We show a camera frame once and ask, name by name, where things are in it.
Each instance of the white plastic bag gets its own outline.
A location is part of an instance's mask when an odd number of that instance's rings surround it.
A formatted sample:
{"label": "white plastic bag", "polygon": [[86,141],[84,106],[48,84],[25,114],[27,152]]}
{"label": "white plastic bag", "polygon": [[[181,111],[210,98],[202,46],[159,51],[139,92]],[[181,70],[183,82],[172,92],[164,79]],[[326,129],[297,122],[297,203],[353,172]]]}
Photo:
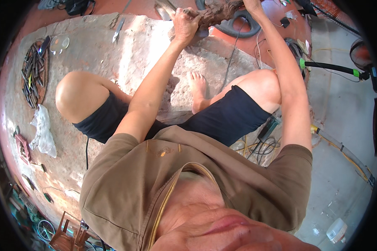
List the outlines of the white plastic bag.
{"label": "white plastic bag", "polygon": [[38,146],[41,153],[46,153],[55,158],[57,156],[56,146],[53,135],[50,132],[49,113],[46,107],[38,104],[34,115],[31,125],[36,127],[36,134],[35,138],[29,143],[29,147],[34,150]]}

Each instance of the black shorts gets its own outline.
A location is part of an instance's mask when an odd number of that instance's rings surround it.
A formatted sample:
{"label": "black shorts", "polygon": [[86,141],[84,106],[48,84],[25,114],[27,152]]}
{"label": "black shorts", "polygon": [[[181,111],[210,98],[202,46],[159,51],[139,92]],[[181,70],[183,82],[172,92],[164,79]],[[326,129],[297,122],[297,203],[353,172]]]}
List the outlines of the black shorts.
{"label": "black shorts", "polygon": [[[89,138],[106,143],[115,133],[127,110],[128,104],[110,92],[101,107],[88,118],[73,125]],[[178,126],[187,131],[205,134],[230,146],[242,136],[255,131],[270,116],[240,87],[232,86],[223,98]],[[158,131],[168,126],[171,125],[156,120],[145,139],[153,138]]]}

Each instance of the sleeve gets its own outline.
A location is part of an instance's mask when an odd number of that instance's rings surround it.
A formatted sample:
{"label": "sleeve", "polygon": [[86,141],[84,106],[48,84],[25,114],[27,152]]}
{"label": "sleeve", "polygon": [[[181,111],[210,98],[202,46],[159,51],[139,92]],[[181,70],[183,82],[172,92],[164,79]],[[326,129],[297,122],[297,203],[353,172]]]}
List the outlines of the sleeve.
{"label": "sleeve", "polygon": [[81,210],[93,184],[137,145],[137,139],[127,133],[118,133],[109,138],[84,175],[80,194]]}
{"label": "sleeve", "polygon": [[312,153],[301,145],[287,145],[268,166],[272,182],[296,204],[300,222],[310,196]]}

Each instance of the brown t-shirt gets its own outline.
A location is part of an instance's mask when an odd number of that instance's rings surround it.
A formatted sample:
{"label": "brown t-shirt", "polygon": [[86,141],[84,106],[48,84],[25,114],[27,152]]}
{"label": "brown t-shirt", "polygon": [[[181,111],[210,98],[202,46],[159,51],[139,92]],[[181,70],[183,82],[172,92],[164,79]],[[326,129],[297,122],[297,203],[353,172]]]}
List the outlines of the brown t-shirt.
{"label": "brown t-shirt", "polygon": [[266,169],[222,143],[178,126],[138,144],[120,133],[104,145],[84,176],[82,218],[118,251],[149,250],[163,209],[182,171],[219,186],[226,207],[284,231],[306,215],[312,153],[287,145]]}

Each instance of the neck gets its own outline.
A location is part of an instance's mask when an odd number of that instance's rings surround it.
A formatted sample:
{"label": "neck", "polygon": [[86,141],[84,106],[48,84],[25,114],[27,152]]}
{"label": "neck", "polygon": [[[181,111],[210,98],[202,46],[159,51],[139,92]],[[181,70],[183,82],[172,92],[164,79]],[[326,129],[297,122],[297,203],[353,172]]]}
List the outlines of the neck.
{"label": "neck", "polygon": [[159,223],[156,238],[169,233],[188,219],[207,210],[225,207],[219,189],[210,180],[182,173]]}

